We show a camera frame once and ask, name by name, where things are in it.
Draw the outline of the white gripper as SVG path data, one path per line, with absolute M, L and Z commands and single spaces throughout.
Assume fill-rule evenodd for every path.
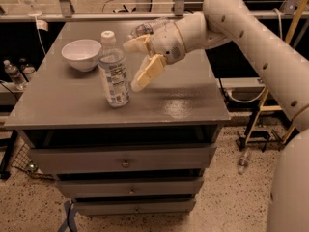
M 151 36 L 142 35 L 123 43 L 127 52 L 141 52 L 146 56 L 140 69 L 131 81 L 133 92 L 139 92 L 148 86 L 153 79 L 163 73 L 166 63 L 172 65 L 186 55 L 182 36 L 182 27 L 178 22 L 168 23 L 158 28 Z

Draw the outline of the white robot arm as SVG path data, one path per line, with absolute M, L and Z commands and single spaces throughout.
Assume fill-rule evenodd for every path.
M 267 232 L 309 232 L 309 61 L 273 34 L 243 0 L 204 0 L 203 10 L 124 43 L 146 55 L 131 82 L 144 89 L 167 65 L 229 38 L 298 130 L 281 152 L 268 206 Z

